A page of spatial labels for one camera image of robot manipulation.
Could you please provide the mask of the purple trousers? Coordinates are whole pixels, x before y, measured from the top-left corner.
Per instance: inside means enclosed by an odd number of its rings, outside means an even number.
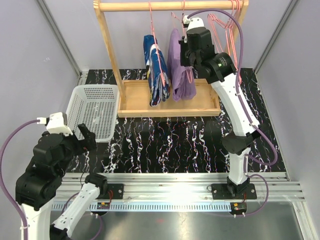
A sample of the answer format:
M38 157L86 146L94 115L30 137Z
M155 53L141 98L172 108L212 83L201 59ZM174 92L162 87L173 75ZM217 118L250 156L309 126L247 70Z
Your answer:
M177 28L171 31L167 56L167 68L172 85L172 98L175 102L191 100L197 93L193 70L191 67L181 66L180 45L181 35ZM192 83L188 82L185 71L190 69Z

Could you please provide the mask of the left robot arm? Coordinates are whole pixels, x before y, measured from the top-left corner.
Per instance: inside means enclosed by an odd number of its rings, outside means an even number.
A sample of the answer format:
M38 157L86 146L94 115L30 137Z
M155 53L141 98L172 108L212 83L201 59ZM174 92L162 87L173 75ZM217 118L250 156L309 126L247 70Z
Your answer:
M70 161L96 148L96 135L83 123L78 128L83 135L81 140L74 133L64 135L45 131L33 148L25 172L16 181L15 200L25 215L29 240L71 239L92 201L108 194L107 177L91 173L70 206L50 223L54 198Z

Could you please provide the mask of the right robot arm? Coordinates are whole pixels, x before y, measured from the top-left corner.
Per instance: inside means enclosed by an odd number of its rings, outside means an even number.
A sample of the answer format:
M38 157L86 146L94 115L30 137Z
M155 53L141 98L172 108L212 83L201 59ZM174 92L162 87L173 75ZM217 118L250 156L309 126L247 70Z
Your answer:
M260 123L249 105L239 100L244 95L236 83L236 67L227 53L215 53L211 33L207 28L188 30L179 44L180 64L193 67L200 78L206 79L218 94L231 121L232 131L221 142L230 159L226 190L230 197L239 198L250 183L245 175L245 157L251 150L251 143L260 137L257 131Z

